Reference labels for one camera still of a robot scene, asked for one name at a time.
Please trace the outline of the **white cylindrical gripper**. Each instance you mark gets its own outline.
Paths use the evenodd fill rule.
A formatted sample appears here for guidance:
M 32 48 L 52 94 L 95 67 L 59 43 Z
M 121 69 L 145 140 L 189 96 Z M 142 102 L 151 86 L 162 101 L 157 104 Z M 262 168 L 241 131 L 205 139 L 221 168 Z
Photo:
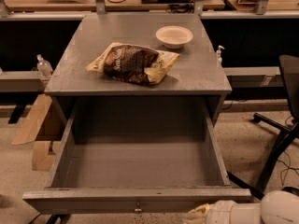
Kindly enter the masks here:
M 218 201 L 211 207 L 202 204 L 190 210 L 183 224 L 241 224 L 239 204 L 234 201 Z

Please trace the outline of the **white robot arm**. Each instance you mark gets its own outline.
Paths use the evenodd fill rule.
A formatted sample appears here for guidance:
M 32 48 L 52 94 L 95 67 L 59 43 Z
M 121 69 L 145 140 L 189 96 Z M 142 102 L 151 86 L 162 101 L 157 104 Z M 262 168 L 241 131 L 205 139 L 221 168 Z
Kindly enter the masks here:
M 299 224 L 299 197 L 275 190 L 259 203 L 206 203 L 189 211 L 183 224 Z

